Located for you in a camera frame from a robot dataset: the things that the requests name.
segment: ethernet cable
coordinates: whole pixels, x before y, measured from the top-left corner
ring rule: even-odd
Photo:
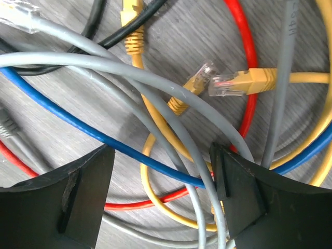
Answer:
[[[110,56],[107,52],[102,51],[100,47],[96,46],[94,43],[92,43],[89,40],[84,39],[83,37],[75,34],[74,32],[70,32],[69,30],[66,30],[66,28],[61,27],[60,25],[56,25],[48,20],[45,20],[43,18],[39,18],[39,17],[35,17],[33,20],[33,24],[34,24],[34,28],[40,31],[43,31],[45,33],[48,33],[50,35],[53,35],[55,37],[58,37],[62,40],[65,40],[67,42],[70,42],[78,47],[80,47],[81,49],[85,50],[86,52],[89,52],[91,54],[96,54],[99,56],[103,56],[103,57],[107,57],[110,59],[114,59],[112,56]],[[149,92],[149,89],[144,89],[143,85],[139,84],[136,81],[130,81],[128,80],[128,82],[130,84],[132,84],[134,87],[136,87],[141,93],[143,93],[144,95],[147,95],[147,93]],[[162,105],[163,101],[160,97],[154,95],[154,94],[150,94],[149,99],[153,102],[153,104],[159,105],[158,111],[160,112],[166,112],[167,113],[167,108],[165,106]],[[171,118],[171,116],[173,115],[172,112],[167,114],[169,116],[169,119],[167,120],[168,123],[172,126],[174,130],[176,130],[176,118]],[[179,125],[177,125],[177,129],[180,130],[180,128],[182,128],[182,125],[180,122],[178,122]],[[182,132],[176,132],[176,134],[179,137],[182,137],[182,142],[186,143],[187,148],[191,148],[191,155],[195,156],[196,158],[196,162],[200,162],[200,160],[202,159],[202,157],[199,155],[199,151],[197,150],[197,147],[195,146],[195,144],[191,141],[191,137],[189,136],[189,134],[187,133],[187,131],[185,129],[182,130]],[[200,165],[197,164],[198,169],[200,171],[201,177],[203,179],[203,182],[205,183],[205,186],[207,188],[207,191],[209,193],[209,196],[211,198],[212,204],[214,205],[215,208],[215,213],[216,213],[216,221],[217,221],[217,225],[219,227],[218,229],[218,234],[223,234],[225,232],[225,222],[224,222],[224,218],[223,218],[223,213],[222,213],[222,209],[220,206],[220,203],[218,201],[217,198],[217,194],[213,185],[213,181],[209,175],[209,172],[207,170],[207,168],[204,165]],[[225,238],[224,236],[218,236],[219,237],[219,244],[220,246],[223,246],[225,243]]]
[[[81,33],[82,36],[93,40],[95,37],[101,20],[103,18],[103,13],[107,4],[107,0],[94,0],[92,4],[92,8],[90,11],[90,15],[88,21]],[[10,52],[19,52],[13,51],[15,48],[7,43],[5,40],[0,38],[0,50],[5,51],[6,53]],[[68,53],[79,53],[80,49],[72,46],[68,51]],[[36,66],[32,68],[24,68],[24,67],[15,67],[14,69],[23,76],[37,76],[48,74],[58,70],[60,67],[58,66]]]
[[[332,58],[332,2],[325,0],[316,0],[318,7],[322,13],[322,17],[325,23],[327,37],[329,41],[329,57]],[[308,147],[328,126],[328,124],[332,120],[332,78],[329,79],[329,88],[326,96],[326,102],[323,108],[323,112],[321,118],[319,119],[316,127],[311,132],[311,134],[307,137],[307,139],[297,147],[292,153],[287,156],[277,160],[272,164],[272,169],[284,164],[285,162],[294,158],[295,155],[299,154],[306,147]]]
[[[276,68],[249,68],[247,71],[238,71],[232,75],[220,75],[212,77],[209,90],[211,96],[214,93],[238,92],[239,94],[254,94],[275,89]],[[289,83],[320,83],[328,84],[329,73],[302,72],[291,73]]]
[[[276,90],[273,99],[268,137],[260,164],[266,169],[271,167],[285,112],[289,75],[292,70],[295,37],[297,33],[299,0],[286,0],[284,8],[285,14],[281,31]]]
[[[234,3],[237,1],[226,1],[227,4],[230,6],[231,10],[233,10],[233,12],[238,12],[238,10],[241,10],[241,6],[239,6],[239,3]],[[242,33],[249,33],[250,34],[250,30],[246,30],[248,29],[248,25],[245,25],[246,28],[241,28],[240,30],[242,30]],[[257,57],[256,57],[256,53],[255,53],[255,49],[254,49],[254,43],[253,41],[251,41],[249,43],[249,45],[247,45],[250,47],[250,49],[247,49],[248,51],[253,51],[253,54],[251,54],[250,56],[247,56],[249,59],[249,61],[251,61],[251,63],[253,65],[256,65],[257,62]],[[202,68],[212,68],[211,65],[204,65]],[[191,85],[190,83],[195,81],[195,80],[200,80],[200,78],[204,78],[200,76],[200,72],[204,72],[204,70],[200,69],[194,77],[192,77],[188,83],[186,83],[184,85],[184,88],[191,90],[191,92],[196,92],[197,94],[199,94],[200,92],[198,91],[198,89],[195,89],[193,85]],[[173,109],[173,111],[177,114],[180,115],[186,108],[186,105],[182,105],[181,102],[179,102],[178,100],[172,98],[169,101],[169,106]],[[153,147],[153,144],[155,142],[155,139],[152,135],[149,135],[144,148],[143,148],[143,152],[146,155],[149,155],[151,152],[151,149]],[[179,215],[176,212],[174,212],[173,210],[171,210],[169,207],[167,207],[166,205],[163,204],[163,202],[161,200],[159,200],[159,198],[157,197],[157,195],[154,193],[151,184],[149,183],[149,176],[148,176],[148,167],[145,165],[141,165],[141,177],[142,177],[142,183],[144,185],[144,188],[146,190],[146,193],[148,194],[148,196],[150,197],[150,199],[153,201],[153,203],[155,204],[156,207],[158,207],[161,211],[163,211],[163,213],[166,213],[167,216],[173,218],[174,220],[180,222],[181,224],[184,224],[186,226],[192,227],[192,228],[198,228],[198,224],[195,220],[191,220],[186,218],[185,216]],[[216,226],[215,225],[207,225],[207,231],[216,231]]]
[[[143,8],[142,0],[124,0],[123,1],[123,11],[121,12],[122,25],[123,26],[126,25],[129,21],[131,21],[132,18],[135,18],[137,15],[139,15],[139,13],[142,11],[142,8]],[[138,68],[141,68],[141,69],[144,69],[144,64],[143,64],[143,59],[142,59],[142,53],[144,51],[143,35],[144,35],[144,32],[143,32],[143,26],[142,26],[138,30],[136,30],[134,33],[132,33],[130,36],[128,36],[125,41],[126,48],[127,48],[127,54],[132,57],[132,65],[136,66]],[[200,82],[195,82],[195,77],[193,77],[193,80],[190,80],[188,82],[188,85],[191,84],[193,86],[195,83],[196,83],[196,85],[199,85]],[[193,89],[196,90],[198,93],[200,93],[203,91],[204,88],[201,87],[201,88],[197,89],[197,88],[193,87]],[[144,95],[142,95],[142,98],[143,98],[143,101],[144,101],[148,111],[150,112],[152,118],[154,119],[154,121],[156,123],[163,122],[164,125],[167,126],[165,120],[162,118],[162,116],[160,114],[158,114],[157,109],[149,101],[149,98],[147,98]],[[173,110],[182,109],[183,103],[179,102],[176,98],[173,97],[171,99],[171,103],[172,103],[171,107]],[[153,135],[149,135],[149,138],[153,141],[152,144],[148,143],[149,147],[152,148],[151,145],[153,145],[153,143],[155,142],[156,139]],[[151,149],[147,149],[146,146],[147,146],[147,143],[145,144],[145,146],[143,148],[143,154],[149,156]],[[145,164],[141,163],[142,180],[143,180],[144,176],[147,176],[147,168],[148,167]],[[144,187],[147,195],[150,197],[151,201],[155,204],[155,206],[168,217],[170,217],[176,221],[179,221],[178,217],[174,216],[172,214],[172,211],[165,212],[165,208],[163,206],[160,207],[158,205],[160,203],[160,200],[154,198],[155,194],[154,194],[152,188],[150,187],[149,182],[142,181],[142,183],[143,183],[143,187]],[[186,188],[187,188],[189,194],[196,195],[195,198],[198,199],[198,201],[196,200],[195,202],[199,202],[199,197],[198,197],[198,194],[197,194],[195,188],[192,186],[188,186],[188,185],[186,186]],[[197,217],[197,222],[195,222],[196,225],[194,226],[194,228],[199,230],[199,248],[205,248],[205,246],[206,246],[206,232],[205,232],[206,225],[205,225],[203,210],[202,210],[201,206],[195,207],[195,205],[194,205],[194,210],[195,210],[196,217]]]
[[[317,0],[316,3],[321,10],[323,21],[326,26],[327,37],[329,43],[332,42],[332,3],[330,1]],[[329,46],[329,56],[332,58],[332,48]],[[212,78],[209,85],[210,95],[242,95],[243,93],[252,94],[274,89],[276,80],[276,69],[274,68],[250,68],[248,71],[239,71],[234,75],[221,75]],[[329,84],[328,93],[321,118],[317,126],[308,136],[308,138],[298,146],[292,153],[273,162],[270,169],[287,163],[308,147],[321,133],[325,130],[327,125],[332,120],[332,78],[327,73],[291,73],[289,78],[290,83],[326,83]],[[310,181],[310,184],[319,186],[326,178],[332,166],[332,145],[329,146],[326,156],[317,170],[316,174]]]
[[[38,173],[36,173],[33,169],[31,169],[24,162],[22,162],[22,160],[18,158],[13,152],[11,152],[10,149],[8,149],[2,141],[0,141],[0,152],[7,158],[8,161],[18,167],[23,173],[25,173],[29,177],[35,178],[39,176]]]
[[[22,48],[25,48],[23,51],[38,51],[38,50],[40,50],[40,47],[36,46],[36,45],[20,43],[19,46],[22,47]],[[76,70],[76,72],[81,73],[83,75],[86,75],[86,74],[83,73],[83,72],[86,71],[83,68],[71,67],[71,70],[74,70],[74,71]],[[194,77],[189,79],[189,81],[184,85],[184,87],[186,89],[189,90],[192,87],[194,87],[193,83],[196,81],[196,76],[198,76],[198,75],[195,75]],[[99,77],[102,77],[102,76],[101,75],[98,75],[98,77],[94,76],[92,79],[94,80],[94,79],[97,79]],[[199,94],[199,91],[198,91],[197,88],[194,88],[194,90],[192,90],[192,92],[196,95]],[[173,99],[174,102],[176,101],[176,103],[179,103],[176,98],[172,97],[171,99]],[[173,105],[173,106],[176,107],[176,110],[180,110],[179,107],[181,107],[181,106],[178,106],[178,105]],[[180,199],[180,198],[182,198],[186,195],[188,195],[188,191],[187,191],[186,187],[182,187],[179,190],[175,190],[171,193],[168,193],[168,194],[164,195],[163,197],[160,198],[160,200],[163,203],[167,203],[167,202],[172,202],[174,200]],[[153,206],[154,206],[154,204],[150,200],[141,201],[141,202],[133,202],[133,203],[106,203],[105,204],[105,210],[107,210],[107,211],[130,211],[130,210],[146,209],[146,208],[150,208],[150,207],[153,207]]]
[[[1,141],[0,141],[0,153],[3,154],[8,161],[18,167],[21,171],[23,171],[26,175],[31,178],[35,178],[39,176],[36,172],[34,172],[29,166],[27,166],[24,162],[21,161],[13,152],[11,152]],[[123,231],[129,235],[132,235],[138,239],[143,241],[165,246],[165,247],[172,247],[172,248],[197,248],[198,241],[172,241],[172,240],[165,240],[157,237],[153,237],[142,232],[139,232],[127,225],[125,225],[122,221],[118,220],[117,218],[112,217],[110,214],[104,212],[103,221],[107,222],[111,226]],[[207,245],[212,245],[217,242],[218,237],[213,235],[206,240]]]
[[[10,65],[24,65],[24,64],[40,64],[40,63],[53,63],[56,62],[57,64],[63,64],[63,65],[68,65],[68,64],[73,64],[75,66],[85,66],[89,67],[94,70],[99,70],[99,71],[106,71],[109,73],[118,73],[120,75],[125,75],[128,76],[128,74],[131,74],[133,78],[136,80],[140,80],[142,82],[145,82],[149,85],[152,86],[159,86],[158,84],[154,84],[155,82],[161,82],[162,85],[159,86],[161,89],[165,89],[167,91],[167,88],[164,88],[163,86],[171,84],[170,81],[165,81],[165,79],[154,76],[153,78],[147,80],[147,77],[142,77],[141,74],[150,74],[149,72],[145,71],[140,71],[138,69],[133,69],[135,72],[129,72],[130,66],[126,66],[120,63],[112,62],[109,60],[106,60],[104,58],[96,58],[96,57],[91,57],[91,56],[83,56],[83,55],[76,55],[76,54],[66,54],[64,58],[61,59],[61,53],[15,53],[15,54],[6,54],[0,56],[0,66],[10,66]],[[185,92],[184,90],[179,87],[177,91],[180,92]],[[177,97],[182,100],[187,100],[189,101],[189,98],[184,98],[182,94],[177,94]]]
[[[284,175],[290,172],[291,170],[302,165],[304,162],[311,159],[314,155],[321,152],[330,142],[332,141],[332,123],[326,128],[325,131],[306,149],[304,149],[300,154],[294,157],[292,160],[288,161],[284,165],[281,165],[278,168],[275,168],[273,171],[275,173]]]
[[[214,109],[205,105],[204,101],[192,95],[190,92],[186,91],[179,85],[168,81],[162,77],[154,75],[147,71],[142,71],[138,68],[132,68],[131,66],[124,65],[123,63],[118,63],[110,61],[105,58],[85,56],[79,54],[68,54],[68,53],[54,53],[54,52],[21,52],[21,53],[12,53],[4,54],[0,56],[0,66],[11,66],[11,65],[29,65],[29,64],[51,64],[52,62],[62,65],[73,65],[79,67],[85,67],[101,72],[107,72],[111,74],[119,74],[121,76],[130,76],[135,80],[147,84],[149,86],[156,87],[162,91],[165,91],[168,94],[173,94],[182,101],[188,102],[192,107],[196,108],[204,116],[206,116],[210,121],[216,124],[220,129],[225,130],[227,125],[221,126],[220,114],[215,112]],[[234,139],[230,136],[230,133],[224,131],[228,138]],[[239,151],[246,151],[244,148],[240,148]],[[242,156],[249,161],[252,161],[250,157],[242,154]]]
[[[15,82],[16,85],[21,90],[23,90],[23,92],[28,94],[33,100],[35,100],[41,106],[43,106],[44,108],[49,110],[51,113],[55,114],[57,117],[66,121],[67,123],[73,125],[74,127],[78,128],[79,130],[88,134],[89,136],[99,140],[102,143],[105,143],[105,144],[111,146],[112,148],[114,148],[138,161],[144,162],[145,164],[149,165],[150,167],[153,167],[156,171],[158,171],[164,175],[167,175],[171,178],[177,179],[177,180],[185,182],[185,183],[189,183],[189,184],[204,188],[204,184],[201,179],[192,177],[190,175],[183,174],[150,157],[146,157],[143,154],[139,153],[138,151],[130,148],[129,146],[105,135],[104,133],[96,130],[95,128],[93,128],[93,127],[87,125],[86,123],[82,122],[81,120],[77,119],[76,117],[74,117],[73,115],[69,114],[64,109],[62,109],[61,107],[57,106],[57,104],[50,101],[48,98],[44,97],[38,91],[36,91],[32,86],[30,86],[23,78],[21,78],[11,68],[8,68],[8,67],[0,68],[0,72],[5,74],[6,77],[8,77],[12,82]]]
[[[122,26],[125,26],[128,22],[130,22],[133,18],[138,16],[140,12],[143,10],[143,0],[123,0],[123,11],[121,12],[121,23]],[[144,31],[143,26],[141,26],[138,30],[132,33],[130,36],[126,38],[126,49],[127,54],[132,57],[132,65],[138,68],[144,69],[142,53],[144,51],[144,41],[143,41]],[[151,98],[145,96],[143,92],[142,99],[150,112],[153,119],[155,119],[154,113],[157,113],[157,109],[153,106],[152,102],[149,100]],[[147,167],[145,164],[141,163],[141,168]],[[189,174],[186,167],[182,165],[176,166],[179,171],[182,171],[186,174]],[[188,193],[190,195],[191,201],[193,203],[193,208],[196,214],[197,223],[199,224],[198,227],[198,235],[199,235],[199,248],[206,247],[206,232],[205,232],[205,218],[203,214],[203,209],[200,204],[198,193],[194,186],[186,185]]]
[[[3,2],[5,4],[11,4],[13,1],[12,0],[2,0],[0,2]],[[103,39],[101,42],[99,42],[99,45],[103,46],[106,49],[109,49],[116,44],[118,44],[120,41],[125,39],[128,35],[130,35],[133,31],[138,29],[141,25],[143,25],[145,22],[147,22],[165,3],[167,0],[153,0],[151,1],[142,11],[142,13],[132,20],[130,23],[128,23],[126,26],[118,29],[116,32],[114,32],[112,35],[109,37]],[[90,12],[90,17],[87,23],[86,28],[84,31],[86,31],[86,35],[84,31],[82,32],[82,35],[85,35],[89,39],[93,39],[98,26],[100,24],[100,21],[102,19],[102,14],[104,7],[106,5],[106,0],[95,0],[91,12]],[[94,28],[93,30],[88,29],[88,24],[91,23],[91,26]],[[6,41],[3,39],[0,39],[0,49],[4,49],[6,52],[12,52],[12,46],[8,44]],[[75,51],[69,51],[69,52],[82,52],[80,50],[75,50]],[[17,72],[20,75],[23,76],[37,76],[37,75],[42,75],[44,73],[50,73],[55,71],[56,69],[59,68],[59,66],[49,66],[50,68],[53,68],[52,71],[49,71],[50,69],[42,68],[39,69],[37,68],[36,72],[33,72],[35,69],[34,68],[15,68]]]
[[[0,105],[0,136],[2,140],[8,140],[16,145],[21,152],[31,161],[33,165],[42,170],[43,173],[48,172],[52,167],[38,155],[32,147],[22,138],[19,133],[20,128],[11,118],[8,111]]]
[[[241,4],[238,0],[224,0],[224,2],[229,8],[229,11],[232,13],[234,21],[240,31],[248,68],[258,67],[258,57],[254,39]],[[242,137],[245,137],[249,131],[250,125],[254,119],[257,101],[257,94],[251,94],[248,96],[244,116],[239,128],[239,133]],[[233,145],[231,146],[231,150],[235,152],[237,151]]]
[[[53,23],[44,18],[41,18],[38,16],[34,17],[32,19],[32,27],[35,30],[42,31],[44,33],[57,37],[63,41],[69,42],[90,54],[94,54],[94,55],[98,55],[101,57],[109,58],[111,60],[119,61],[118,58],[114,57],[114,55],[112,55],[110,52],[108,52],[104,48],[100,47],[99,45],[95,44],[94,42],[80,36],[79,34],[73,32],[61,25]],[[163,114],[164,118],[166,119],[168,124],[170,124],[170,126],[173,128],[173,130],[178,135],[180,140],[188,148],[191,156],[194,159],[194,162],[197,165],[201,178],[204,182],[205,188],[211,199],[211,203],[214,206],[216,223],[218,226],[218,241],[219,241],[218,245],[219,245],[219,248],[224,248],[225,244],[226,244],[226,236],[225,236],[226,228],[225,228],[224,214],[222,212],[221,205],[220,205],[220,202],[217,197],[217,192],[215,190],[213,180],[210,176],[210,173],[206,167],[206,164],[205,164],[197,146],[193,142],[188,131],[183,127],[181,122],[176,118],[175,114],[171,110],[169,110],[168,106],[162,100],[161,97],[152,93],[148,88],[146,88],[143,84],[139,83],[138,81],[134,81],[134,80],[130,80],[130,79],[127,79],[127,81],[133,87],[137,88],[138,91],[140,91],[143,95],[145,95],[153,103],[153,105],[157,108],[157,110]]]
[[[151,120],[151,118],[144,113],[141,109],[139,109],[139,112],[137,110],[135,102],[129,98],[126,94],[124,94],[119,88],[114,86],[110,81],[108,81],[105,77],[101,76],[100,74],[92,71],[92,70],[85,70],[80,67],[69,67],[73,69],[76,72],[79,72],[80,74],[89,77],[94,82],[96,82],[98,85],[101,85],[103,88],[105,88],[106,91],[109,92],[110,88],[113,88],[112,94],[120,99],[122,102],[125,103],[128,107],[131,108],[133,113],[142,121],[142,123],[148,128],[149,131],[152,131],[153,134],[157,137],[158,141],[161,143],[161,145],[166,149],[167,153],[169,154],[172,162],[176,166],[176,168],[185,174],[189,174],[187,169],[185,168],[183,162],[181,161],[180,157],[178,156],[176,150],[173,148],[173,146],[165,139],[165,137],[161,134],[155,123]],[[201,229],[199,230],[199,248],[205,248],[206,246],[206,233],[205,233],[205,219],[203,210],[200,204],[199,196],[196,192],[196,189],[194,186],[186,185],[186,188],[188,189],[189,195],[191,197],[194,210],[196,213],[197,220],[200,224]]]

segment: gray wooden surface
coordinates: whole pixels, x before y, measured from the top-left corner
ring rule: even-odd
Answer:
[[[247,14],[261,67],[275,67],[278,56],[282,2],[279,0],[241,0]],[[34,0],[45,17],[80,32],[87,19],[92,0]],[[120,0],[109,0],[96,41],[120,27]],[[208,58],[214,60],[225,73],[246,69],[239,32],[232,16],[222,0],[169,0],[168,11],[154,17],[147,24],[146,68],[158,75],[183,84],[196,68]],[[2,38],[24,41],[56,49],[69,47],[61,41],[44,34],[29,35],[0,25]],[[325,29],[314,0],[302,0],[299,15],[299,30],[296,40],[293,71],[328,72],[328,50]],[[112,52],[130,63],[123,43]],[[141,150],[148,136],[147,129],[125,107],[110,98],[88,79],[61,69],[40,77],[28,78],[30,83],[56,101],[69,112],[101,131]],[[290,86],[287,108],[276,158],[285,155],[301,143],[315,126],[322,110],[327,86],[320,84],[297,84]],[[142,105],[137,92],[131,96]],[[246,97],[202,98],[225,115],[238,127],[245,109]],[[246,141],[255,160],[260,161],[268,131],[273,92],[260,95],[256,116]],[[10,110],[29,139],[42,154],[57,167],[70,162],[100,143],[75,130],[39,107],[13,84],[1,76],[0,101]],[[194,109],[189,109],[181,121],[192,134],[204,156],[212,141],[228,144],[224,135]],[[320,165],[324,153],[314,157],[298,168],[289,177],[307,182]],[[157,145],[152,157],[170,164],[165,152]],[[27,177],[0,157],[0,185],[10,186]],[[196,174],[194,165],[185,160],[190,172]],[[331,174],[323,186],[332,187]],[[158,193],[181,186],[179,182],[160,174],[151,173],[153,187]],[[210,202],[205,191],[199,191],[208,221],[212,221]],[[117,153],[109,189],[108,201],[133,202],[146,200],[140,182],[139,163]],[[171,208],[194,218],[188,197],[168,204]],[[112,212],[137,229],[155,236],[174,240],[192,240],[197,231],[184,227],[162,215],[156,208],[132,212]],[[97,248],[161,248],[111,228],[102,223]]]

